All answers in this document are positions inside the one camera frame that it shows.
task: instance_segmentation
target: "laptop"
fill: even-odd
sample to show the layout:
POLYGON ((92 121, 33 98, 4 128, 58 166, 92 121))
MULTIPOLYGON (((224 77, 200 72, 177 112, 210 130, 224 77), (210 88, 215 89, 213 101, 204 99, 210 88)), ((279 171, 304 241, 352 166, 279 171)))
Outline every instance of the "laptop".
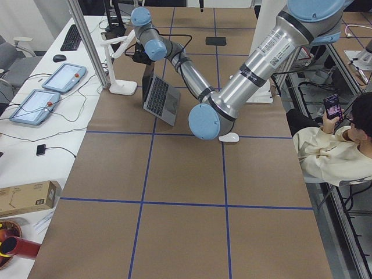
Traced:
POLYGON ((155 75, 154 67, 154 63, 146 65, 142 78, 143 108, 174 126, 181 94, 179 90, 155 75))

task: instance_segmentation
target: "black mouse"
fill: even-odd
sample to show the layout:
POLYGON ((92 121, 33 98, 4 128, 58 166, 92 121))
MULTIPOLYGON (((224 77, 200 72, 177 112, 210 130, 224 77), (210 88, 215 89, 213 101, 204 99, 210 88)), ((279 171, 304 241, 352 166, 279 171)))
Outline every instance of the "black mouse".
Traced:
POLYGON ((63 54, 56 54, 55 56, 53 56, 53 61, 54 62, 61 62, 61 61, 65 61, 65 60, 66 60, 66 57, 63 54))

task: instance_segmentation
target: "computer mouse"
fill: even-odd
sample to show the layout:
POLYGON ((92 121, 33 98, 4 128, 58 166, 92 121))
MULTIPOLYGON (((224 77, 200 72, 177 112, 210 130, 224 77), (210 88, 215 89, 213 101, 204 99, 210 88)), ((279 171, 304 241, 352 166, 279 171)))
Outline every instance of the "computer mouse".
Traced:
POLYGON ((66 59, 67 58, 63 54, 56 54, 55 56, 53 56, 54 62, 61 62, 61 61, 65 61, 66 59))
POLYGON ((223 142, 238 142, 239 135, 237 133, 228 133, 219 137, 219 141, 223 142))

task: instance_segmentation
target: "white desk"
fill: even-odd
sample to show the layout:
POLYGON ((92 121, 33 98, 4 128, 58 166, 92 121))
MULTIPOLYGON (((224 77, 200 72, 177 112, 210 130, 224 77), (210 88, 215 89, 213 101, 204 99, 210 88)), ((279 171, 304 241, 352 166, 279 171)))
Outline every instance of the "white desk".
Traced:
MULTIPOLYGON (((87 22, 89 31, 91 32, 101 62, 104 62, 106 59, 105 51, 103 47, 100 46, 101 32, 103 30, 98 27, 99 22, 103 19, 103 16, 85 17, 85 21, 87 22)), ((61 95, 62 98, 66 99, 61 101, 54 110, 54 112, 64 115, 67 119, 74 120, 77 118, 78 112, 84 102, 84 97, 78 92, 74 93, 74 91, 94 75, 95 71, 90 62, 89 56, 85 51, 83 42, 80 43, 77 51, 61 52, 59 50, 71 24, 73 24, 73 19, 70 19, 67 23, 32 74, 52 74, 63 63, 54 63, 52 61, 53 56, 57 53, 63 53, 66 55, 66 62, 83 65, 87 68, 87 73, 84 78, 82 78, 80 83, 69 93, 61 95)), ((13 99, 13 102, 20 103, 33 89, 42 89, 41 84, 46 80, 46 78, 47 76, 37 76, 27 80, 13 99)), ((46 147, 61 146, 76 154, 84 138, 85 128, 91 119, 101 90, 102 88, 100 87, 97 77, 93 77, 84 87, 82 87, 80 92, 87 100, 82 114, 74 122, 69 122, 62 116, 58 115, 50 115, 50 117, 40 126, 34 127, 16 124, 9 120, 0 120, 0 132, 30 140, 48 137, 61 131, 82 129, 36 142, 29 142, 0 135, 0 151, 4 153, 3 157, 0 159, 0 188, 45 180, 56 180, 63 189, 74 163, 74 157, 72 154, 62 149, 46 150, 44 155, 36 156, 36 147, 39 144, 46 144, 46 147)), ((7 108, 0 118, 4 119, 9 117, 15 109, 16 106, 7 108)), ((33 225, 51 211, 52 209, 21 214, 4 219, 16 221, 21 225, 22 233, 25 238, 41 243, 45 237, 46 230, 37 234, 33 225)), ((6 268, 0 270, 0 278, 27 278, 33 263, 33 260, 14 257, 6 268)))

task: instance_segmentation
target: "tablet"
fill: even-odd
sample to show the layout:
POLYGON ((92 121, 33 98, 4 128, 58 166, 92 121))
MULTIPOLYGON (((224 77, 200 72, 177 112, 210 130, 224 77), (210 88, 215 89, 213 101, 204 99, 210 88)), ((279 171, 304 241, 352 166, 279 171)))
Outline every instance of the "tablet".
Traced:
POLYGON ((13 112, 9 120, 29 125, 39 125, 43 122, 57 105, 60 93, 33 90, 31 94, 13 112))
POLYGON ((81 80, 86 71, 87 68, 84 66, 64 63, 43 83, 42 87, 67 93, 81 80))

